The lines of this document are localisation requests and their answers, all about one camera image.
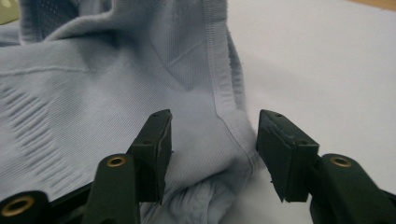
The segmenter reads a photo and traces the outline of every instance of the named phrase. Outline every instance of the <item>white table surface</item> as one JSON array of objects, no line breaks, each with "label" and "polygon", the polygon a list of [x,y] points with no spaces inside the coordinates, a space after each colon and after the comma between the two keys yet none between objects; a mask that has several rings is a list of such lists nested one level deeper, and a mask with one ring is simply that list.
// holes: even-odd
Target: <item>white table surface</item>
[{"label": "white table surface", "polygon": [[[229,28],[245,73],[247,112],[279,112],[358,161],[396,193],[396,12],[345,0],[230,0]],[[309,203],[281,203],[267,170],[222,224],[312,223]]]}]

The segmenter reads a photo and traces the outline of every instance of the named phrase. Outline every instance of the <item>ribbed texture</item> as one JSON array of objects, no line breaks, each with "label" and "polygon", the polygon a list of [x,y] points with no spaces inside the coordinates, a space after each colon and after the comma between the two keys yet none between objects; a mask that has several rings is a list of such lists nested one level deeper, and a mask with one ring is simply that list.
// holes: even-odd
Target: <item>ribbed texture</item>
[{"label": "ribbed texture", "polygon": [[[0,101],[5,106],[3,113],[19,146],[13,171],[34,176],[35,181],[42,185],[40,189],[49,189],[50,197],[69,191],[70,186],[84,179],[84,175],[66,164],[56,147],[47,122],[49,103],[11,88],[1,89]],[[6,175],[6,179],[11,181],[14,175]]]},{"label": "ribbed texture", "polygon": [[40,0],[36,6],[40,11],[39,22],[44,38],[78,16],[78,9],[70,1]]},{"label": "ribbed texture", "polygon": [[0,26],[0,48],[20,44],[18,25],[19,23],[16,21]]},{"label": "ribbed texture", "polygon": [[235,97],[236,108],[246,111],[245,86],[244,77],[242,76],[242,66],[239,61],[238,54],[236,53],[236,48],[233,44],[233,39],[231,38],[230,32],[227,32],[227,40],[230,55],[230,66],[232,69],[233,96]]},{"label": "ribbed texture", "polygon": [[239,69],[240,64],[236,62],[237,58],[234,56],[232,61],[230,59],[230,52],[235,54],[234,49],[229,50],[229,47],[233,48],[233,43],[224,41],[228,36],[227,13],[224,10],[226,1],[204,0],[204,8],[207,59],[213,84],[216,111],[227,125],[228,131],[236,140],[240,149],[247,156],[253,172],[258,169],[259,164],[256,153],[251,150],[254,148],[254,132],[251,130],[250,124],[246,122],[248,120],[246,114],[238,110],[238,107],[243,106],[243,103],[240,102],[243,93],[238,92],[237,98],[233,95],[235,91],[233,80],[239,82],[235,82],[234,85],[242,85],[242,87],[236,88],[236,91],[243,89],[243,82],[238,80],[237,73],[234,74],[235,77],[230,76],[233,74],[230,64],[234,63],[235,69]]}]

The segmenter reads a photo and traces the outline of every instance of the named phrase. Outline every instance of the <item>screw hole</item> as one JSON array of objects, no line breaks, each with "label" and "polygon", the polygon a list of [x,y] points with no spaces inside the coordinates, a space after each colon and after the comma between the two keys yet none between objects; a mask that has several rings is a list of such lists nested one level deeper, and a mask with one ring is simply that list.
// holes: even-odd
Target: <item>screw hole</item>
[{"label": "screw hole", "polygon": [[300,145],[308,145],[308,142],[305,140],[299,140],[299,141],[297,141],[297,143]]},{"label": "screw hole", "polygon": [[123,157],[113,157],[113,158],[108,159],[107,166],[117,167],[117,166],[123,165],[125,162],[126,162],[126,160]]},{"label": "screw hole", "polygon": [[350,167],[352,163],[349,160],[341,157],[333,157],[331,158],[332,163],[341,166],[341,167]]},{"label": "screw hole", "polygon": [[1,211],[3,217],[14,217],[28,210],[34,203],[35,199],[29,195],[21,196],[8,203]]}]

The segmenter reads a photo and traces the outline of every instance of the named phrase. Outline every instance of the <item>seam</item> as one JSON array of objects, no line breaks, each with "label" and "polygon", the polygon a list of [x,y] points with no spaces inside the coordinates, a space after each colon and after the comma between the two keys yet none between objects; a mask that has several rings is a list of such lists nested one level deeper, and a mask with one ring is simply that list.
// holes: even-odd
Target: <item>seam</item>
[{"label": "seam", "polygon": [[45,66],[45,67],[31,67],[27,69],[17,69],[6,72],[0,72],[0,77],[16,76],[16,75],[29,75],[34,72],[46,72],[46,71],[65,71],[65,72],[82,72],[82,73],[94,73],[96,70],[84,69],[84,68],[70,68],[62,66]]},{"label": "seam", "polygon": [[173,75],[173,73],[169,70],[168,66],[165,65],[165,63],[163,62],[163,58],[160,57],[160,54],[158,53],[158,50],[156,48],[154,48],[151,38],[148,39],[149,45],[151,46],[151,48],[153,49],[153,51],[155,52],[155,55],[157,56],[157,58],[160,60],[161,64],[163,65],[163,69],[166,70],[166,72],[172,77],[175,78],[175,76]]},{"label": "seam", "polygon": [[213,36],[213,34],[210,34],[210,33],[216,33],[216,31],[219,31],[219,27],[218,27],[218,29],[216,29],[216,27],[213,27],[213,25],[212,25],[212,22],[214,22],[214,20],[215,20],[213,18],[214,14],[219,13],[219,12],[216,12],[216,10],[219,10],[219,7],[210,6],[211,4],[213,5],[214,3],[213,2],[209,2],[209,0],[204,0],[203,1],[203,7],[204,7],[203,10],[204,10],[204,17],[205,17],[205,32],[206,32],[206,39],[207,39],[206,52],[207,52],[207,59],[208,59],[208,66],[209,66],[209,75],[210,75],[210,78],[212,80],[211,84],[212,84],[212,90],[213,90],[213,95],[214,95],[214,105],[215,105],[215,108],[216,108],[216,113],[217,113],[218,117],[220,118],[220,120],[224,123],[224,125],[225,125],[225,127],[226,127],[226,129],[228,131],[228,134],[231,136],[231,138],[235,142],[237,148],[239,150],[241,150],[242,153],[246,156],[246,158],[247,158],[247,160],[249,162],[250,170],[251,170],[250,173],[252,174],[254,169],[255,169],[254,168],[254,161],[252,160],[252,158],[250,158],[248,152],[241,146],[240,142],[237,140],[237,138],[235,137],[234,133],[231,131],[230,122],[227,120],[227,115],[230,114],[229,113],[230,111],[228,111],[228,113],[224,113],[223,111],[221,111],[219,109],[219,104],[224,105],[224,103],[227,103],[227,104],[230,103],[230,101],[231,101],[230,99],[234,100],[234,96],[233,96],[233,90],[231,90],[231,92],[230,92],[230,94],[233,97],[228,97],[229,99],[224,97],[221,94],[221,92],[217,92],[218,86],[220,84],[219,84],[218,79],[216,78],[216,75],[219,75],[219,74],[216,74],[216,68],[214,68],[214,66],[216,66],[216,64],[211,62],[212,59],[213,59],[213,55],[211,54],[211,52],[216,52],[216,49],[210,49],[210,47],[216,47],[216,43],[213,43],[214,36]]},{"label": "seam", "polygon": [[184,50],[179,56],[177,56],[172,62],[170,62],[168,65],[166,66],[171,66],[175,63],[177,63],[178,61],[180,61],[181,59],[184,58],[184,56],[188,55],[189,53],[191,53],[193,50],[197,49],[200,45],[204,44],[206,42],[206,38],[194,43],[193,45],[191,45],[188,49]]}]

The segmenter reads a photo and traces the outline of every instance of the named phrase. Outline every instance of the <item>knit fabric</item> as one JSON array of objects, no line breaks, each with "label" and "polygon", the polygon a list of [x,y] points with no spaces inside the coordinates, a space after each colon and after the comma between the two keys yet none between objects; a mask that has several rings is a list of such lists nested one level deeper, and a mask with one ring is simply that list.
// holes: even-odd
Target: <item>knit fabric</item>
[{"label": "knit fabric", "polygon": [[226,2],[19,2],[21,44],[0,28],[0,200],[91,182],[169,108],[163,204],[142,203],[142,223],[217,223],[261,165]]}]

